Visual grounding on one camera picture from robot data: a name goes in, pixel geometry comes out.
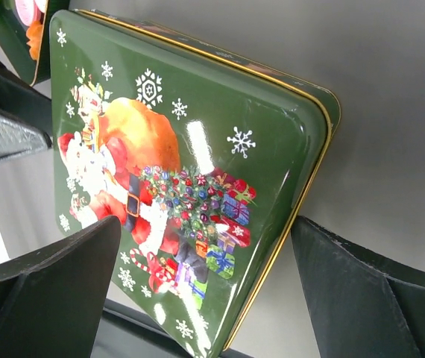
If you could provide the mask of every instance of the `purple gift box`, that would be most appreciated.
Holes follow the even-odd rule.
[[[241,225],[249,224],[249,209],[240,201],[231,198],[228,194],[224,195],[222,203],[222,212],[231,219],[236,220]]]

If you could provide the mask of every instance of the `christmas tin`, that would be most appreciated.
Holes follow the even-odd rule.
[[[113,282],[193,357],[227,348],[340,117],[328,90],[152,24],[51,21],[57,222],[118,216]]]

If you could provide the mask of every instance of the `snowflake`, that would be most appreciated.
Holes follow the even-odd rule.
[[[192,330],[188,328],[186,321],[180,322],[178,319],[176,320],[177,326],[176,329],[180,331],[181,336],[183,338],[188,337],[189,339],[192,339]]]
[[[103,69],[101,75],[105,77],[105,80],[108,81],[108,78],[113,77],[113,73],[111,73],[113,71],[113,67],[108,64],[108,61],[105,61],[105,63],[101,65],[101,68]]]
[[[203,328],[207,330],[210,327],[210,323],[204,319],[203,315],[200,315],[199,317],[201,318]]]
[[[151,292],[148,289],[148,287],[146,286],[141,286],[141,292],[143,292],[143,295],[145,295],[145,297],[150,298],[151,297]]]
[[[65,38],[66,34],[62,31],[62,28],[58,29],[57,36],[58,36],[57,42],[60,44],[60,46],[63,47],[63,45],[66,44],[66,38]]]
[[[136,284],[136,282],[131,277],[130,270],[124,270],[120,267],[120,274],[118,275],[118,277],[120,280],[122,280],[123,287],[126,287],[127,289],[130,289],[130,291],[133,292],[133,285]]]
[[[226,54],[226,53],[224,53],[224,52],[216,52],[215,54],[217,54],[217,55],[219,55],[219,56],[222,56],[222,57],[225,57],[225,58],[234,58],[234,56],[233,56],[233,55],[231,55],[231,54]]]
[[[70,102],[67,103],[65,107],[66,107],[66,114],[71,118],[75,114],[74,107],[70,104]]]
[[[66,185],[68,186],[70,192],[74,192],[75,191],[75,179],[68,177],[66,179]]]
[[[235,226],[233,229],[233,234],[237,236],[244,236],[244,229],[239,226]]]
[[[172,102],[174,109],[171,111],[171,113],[176,115],[176,119],[179,121],[180,117],[186,117],[186,109],[188,106],[184,103],[181,103],[181,98],[177,99],[177,103],[174,101]]]
[[[60,219],[60,226],[63,228],[63,230],[65,232],[70,231],[69,220],[63,214],[59,215],[58,218]]]
[[[163,102],[163,95],[160,94],[163,90],[160,86],[161,79],[160,76],[156,76],[150,69],[146,69],[145,73],[136,79],[138,91],[136,99],[146,104],[146,107],[149,109]]]
[[[232,154],[242,153],[242,156],[245,158],[248,157],[247,151],[250,147],[256,148],[256,143],[252,142],[249,136],[252,134],[252,131],[247,133],[239,132],[237,127],[234,127],[236,134],[231,138],[227,138],[228,142],[234,143],[234,148],[230,151]]]
[[[123,260],[123,263],[126,265],[127,263],[130,263],[130,257],[126,254],[126,252],[120,253],[120,259]]]

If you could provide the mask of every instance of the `gold tin rim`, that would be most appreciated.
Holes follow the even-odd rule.
[[[239,328],[242,325],[242,322],[244,321],[244,319],[245,319],[246,315],[248,314],[249,310],[251,309],[252,303],[256,299],[257,294],[259,293],[262,285],[264,284],[264,281],[267,278],[267,275],[270,272],[270,270],[272,268],[272,265],[274,264],[274,261],[277,259],[277,256],[280,253],[280,249],[283,247],[283,244],[285,243],[285,241],[287,239],[287,236],[289,235],[289,231],[292,228],[292,224],[294,223],[295,217],[297,216],[298,211],[299,211],[300,207],[302,206],[303,200],[305,199],[308,191],[310,190],[310,186],[311,186],[313,180],[315,179],[315,176],[317,175],[318,168],[321,165],[321,162],[324,159],[325,153],[327,152],[327,149],[330,146],[330,142],[332,140],[333,133],[336,132],[336,128],[339,126],[339,123],[341,121],[341,107],[340,107],[340,102],[339,102],[339,100],[337,99],[337,97],[335,96],[335,94],[333,92],[329,91],[328,89],[325,89],[323,87],[318,86],[318,87],[322,88],[323,90],[328,91],[328,93],[330,93],[335,98],[335,100],[337,101],[337,104],[339,105],[339,119],[337,121],[336,128],[332,132],[332,122],[330,121],[330,115],[327,112],[327,109],[325,108],[325,106],[320,102],[320,100],[318,98],[316,98],[313,95],[310,95],[307,92],[304,92],[301,89],[298,89],[297,87],[294,87],[294,86],[292,86],[290,84],[286,84],[285,82],[282,82],[280,80],[277,80],[276,78],[273,78],[271,76],[264,75],[263,73],[260,73],[258,71],[255,71],[253,69],[249,69],[248,67],[244,67],[242,65],[239,65],[238,63],[235,63],[233,61],[227,60],[227,59],[225,59],[223,57],[220,57],[220,56],[217,56],[217,55],[214,55],[214,54],[210,54],[209,52],[200,50],[198,48],[192,47],[190,45],[187,45],[185,43],[181,43],[181,42],[176,41],[176,40],[169,39],[168,37],[164,37],[164,36],[155,34],[155,33],[150,32],[148,30],[144,30],[142,28],[137,28],[137,27],[135,27],[135,26],[133,26],[131,24],[128,24],[126,22],[123,22],[123,21],[121,21],[119,19],[112,19],[111,17],[104,16],[104,15],[101,15],[99,13],[94,13],[94,12],[87,11],[87,10],[79,10],[79,12],[80,13],[83,13],[83,14],[86,14],[88,16],[96,17],[97,19],[101,19],[101,20],[104,20],[106,22],[113,23],[114,25],[122,26],[124,28],[128,28],[128,29],[133,30],[133,31],[136,31],[136,32],[140,32],[140,33],[143,33],[145,35],[148,35],[148,36],[151,36],[151,37],[155,37],[155,38],[157,38],[159,40],[165,41],[167,43],[171,43],[171,44],[176,45],[176,46],[179,46],[181,48],[185,48],[187,50],[196,52],[198,54],[202,54],[205,57],[209,57],[209,58],[212,58],[212,59],[217,60],[219,62],[226,63],[227,65],[230,65],[232,67],[235,67],[237,69],[240,69],[240,70],[242,70],[244,72],[248,72],[248,73],[251,73],[252,75],[256,75],[256,76],[258,76],[260,78],[266,79],[267,81],[270,81],[270,82],[272,82],[274,84],[278,84],[279,86],[282,86],[282,87],[284,87],[284,88],[286,88],[288,90],[291,90],[292,92],[296,92],[297,94],[302,95],[305,98],[308,98],[310,101],[314,102],[320,108],[321,112],[324,114],[325,122],[327,123],[327,136],[325,138],[324,145],[322,146],[321,153],[319,154],[318,159],[315,162],[315,167],[312,170],[312,173],[310,174],[309,179],[307,180],[307,182],[305,183],[305,185],[302,188],[302,191],[300,192],[299,199],[297,200],[296,205],[292,209],[292,212],[291,212],[291,214],[290,214],[290,216],[289,216],[289,218],[287,220],[287,224],[284,226],[283,231],[280,234],[279,242],[276,244],[274,250],[272,251],[271,256],[268,258],[268,262],[265,264],[265,268],[262,270],[262,273],[261,273],[261,275],[259,277],[259,280],[257,281],[255,287],[252,289],[252,292],[249,294],[248,300],[245,303],[244,308],[240,312],[239,317],[237,318],[236,323],[234,324],[234,327],[231,330],[231,333],[230,333],[229,337],[227,338],[227,341],[226,341],[226,343],[225,343],[225,345],[223,347],[223,350],[225,351],[225,350],[227,350],[230,347],[232,341],[236,337],[237,332],[239,331]],[[178,33],[178,34],[180,34],[182,36],[189,37],[192,40],[196,40],[196,39],[194,39],[194,38],[192,38],[192,37],[190,37],[188,35],[183,35],[183,34],[179,33],[176,30],[174,30],[174,32],[176,32],[176,33]],[[261,66],[264,66],[264,67],[266,67],[268,69],[272,69],[271,67],[268,67],[266,65],[262,65],[261,63],[258,63],[256,61],[252,61],[251,60],[251,62],[252,63],[257,63],[257,64],[259,64]],[[278,71],[278,72],[280,72],[280,73],[282,73],[284,75],[289,76],[285,72],[281,72],[281,71]],[[295,78],[297,78],[299,81],[303,81],[303,82],[306,82],[306,83],[311,84],[313,86],[316,86],[315,84],[312,84],[311,82],[302,80],[301,78],[298,78],[298,77],[295,77]]]

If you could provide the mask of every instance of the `red gift box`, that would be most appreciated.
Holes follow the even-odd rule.
[[[227,194],[231,198],[247,205],[256,197],[256,190],[252,186],[249,186],[245,180],[238,179],[234,181],[232,188],[227,191]]]
[[[224,242],[232,241],[234,244],[242,248],[248,247],[251,244],[251,232],[228,218],[221,218],[221,221],[216,225],[219,236],[224,237]]]
[[[229,175],[220,168],[214,169],[211,172],[211,175],[215,178],[215,181],[219,185],[223,186],[225,189],[232,188],[234,181],[236,181],[236,179],[232,175]]]
[[[177,262],[173,259],[165,260],[163,257],[160,258],[161,265],[173,276],[176,276]]]

